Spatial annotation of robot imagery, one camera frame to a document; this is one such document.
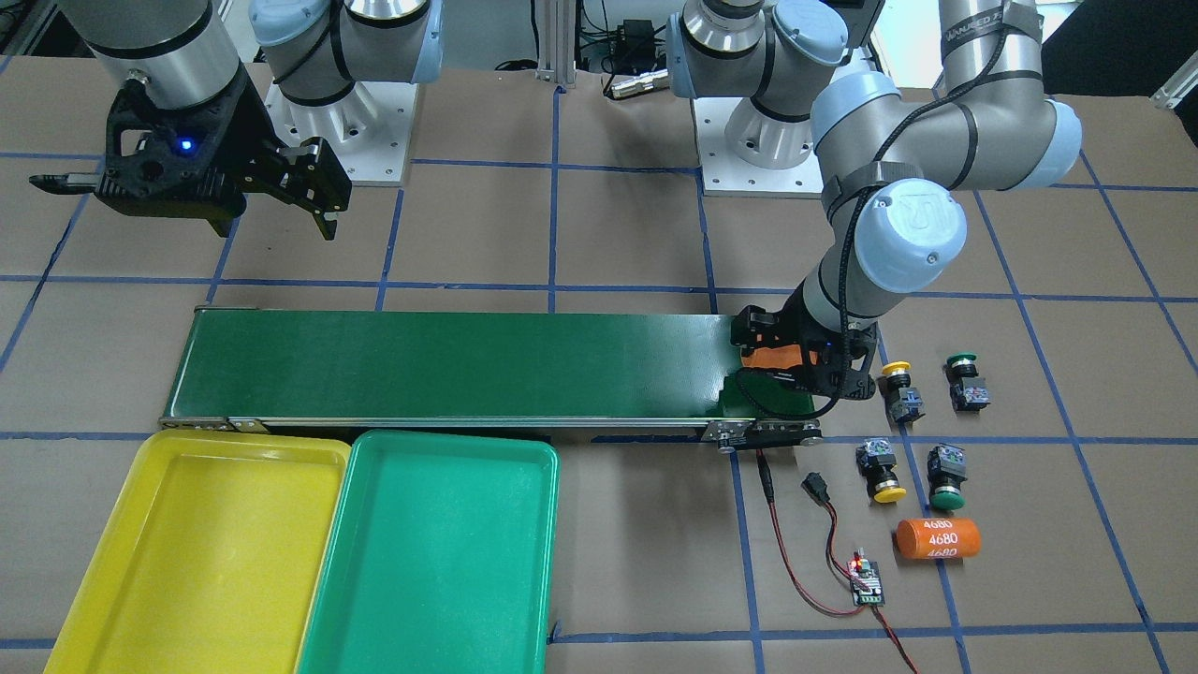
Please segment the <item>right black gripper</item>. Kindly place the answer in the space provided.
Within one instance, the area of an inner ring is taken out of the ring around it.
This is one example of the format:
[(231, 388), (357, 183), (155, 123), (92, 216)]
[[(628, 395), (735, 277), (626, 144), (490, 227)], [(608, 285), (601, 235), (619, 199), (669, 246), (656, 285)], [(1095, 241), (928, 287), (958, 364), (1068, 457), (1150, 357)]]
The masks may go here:
[(205, 219), (226, 238), (264, 193), (311, 214), (322, 239), (335, 239), (351, 180), (321, 136), (282, 148), (252, 75), (238, 66), (226, 89), (183, 110), (156, 107), (147, 74), (131, 71), (108, 113), (104, 162), (97, 172), (31, 175), (48, 195), (93, 195), (127, 215)]

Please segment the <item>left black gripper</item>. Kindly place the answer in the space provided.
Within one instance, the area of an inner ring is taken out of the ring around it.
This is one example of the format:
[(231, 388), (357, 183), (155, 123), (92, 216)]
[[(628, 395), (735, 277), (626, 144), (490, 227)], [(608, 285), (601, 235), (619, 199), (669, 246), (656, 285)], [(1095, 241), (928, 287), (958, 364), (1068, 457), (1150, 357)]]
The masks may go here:
[(806, 366), (786, 371), (754, 371), (782, 381), (783, 387), (823, 397), (865, 401), (876, 391), (871, 363), (877, 350), (876, 324), (851, 321), (847, 333), (830, 330), (813, 320), (804, 306), (793, 312), (768, 312), (749, 304), (733, 316), (730, 342), (737, 348), (801, 344)]

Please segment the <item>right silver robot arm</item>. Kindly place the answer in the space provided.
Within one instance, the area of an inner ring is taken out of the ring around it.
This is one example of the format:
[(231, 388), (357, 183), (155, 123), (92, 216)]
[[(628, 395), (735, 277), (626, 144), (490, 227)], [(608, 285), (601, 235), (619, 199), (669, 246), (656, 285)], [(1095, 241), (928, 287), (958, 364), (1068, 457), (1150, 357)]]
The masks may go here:
[(204, 219), (226, 237), (249, 193), (311, 214), (333, 239), (350, 205), (347, 157), (391, 151), (371, 85), (436, 81), (440, 1), (253, 1), (248, 14), (282, 107), (252, 81), (212, 1), (63, 1), (119, 81), (95, 172), (30, 176), (125, 215)]

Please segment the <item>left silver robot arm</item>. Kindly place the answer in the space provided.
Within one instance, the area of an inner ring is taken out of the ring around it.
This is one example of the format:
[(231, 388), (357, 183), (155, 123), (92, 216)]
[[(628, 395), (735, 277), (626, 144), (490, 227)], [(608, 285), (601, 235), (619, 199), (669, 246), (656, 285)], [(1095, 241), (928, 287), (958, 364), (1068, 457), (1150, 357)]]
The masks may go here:
[(851, 26), (822, 1), (688, 1), (666, 29), (674, 95), (733, 97), (752, 119), (738, 154), (764, 165), (781, 133), (788, 163), (818, 162), (834, 231), (816, 269), (779, 311), (746, 306), (731, 341), (750, 375), (821, 397), (869, 400), (881, 316), (931, 285), (962, 251), (955, 189), (1024, 189), (1060, 180), (1082, 125), (1043, 89), (1043, 22), (1031, 1), (942, 1), (945, 95), (906, 101), (851, 63)]

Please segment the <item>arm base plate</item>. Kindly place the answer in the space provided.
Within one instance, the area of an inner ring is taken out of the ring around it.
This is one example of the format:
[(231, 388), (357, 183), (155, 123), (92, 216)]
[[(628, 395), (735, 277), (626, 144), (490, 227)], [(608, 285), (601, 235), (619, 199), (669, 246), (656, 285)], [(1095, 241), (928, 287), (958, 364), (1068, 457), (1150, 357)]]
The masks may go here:
[(746, 97), (694, 99), (692, 113), (707, 196), (819, 198), (809, 120), (770, 119)]
[(311, 136), (328, 141), (353, 186), (401, 187), (420, 95), (411, 81), (357, 81), (341, 101), (300, 107), (271, 85), (265, 104), (294, 148)]

